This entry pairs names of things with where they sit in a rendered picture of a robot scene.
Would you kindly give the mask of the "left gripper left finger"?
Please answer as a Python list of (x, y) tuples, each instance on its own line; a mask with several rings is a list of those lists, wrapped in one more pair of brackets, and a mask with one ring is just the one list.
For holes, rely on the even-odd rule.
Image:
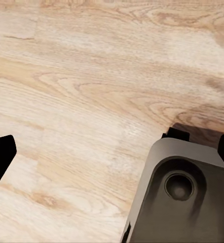
[(16, 144), (12, 135), (0, 137), (0, 180), (17, 154)]

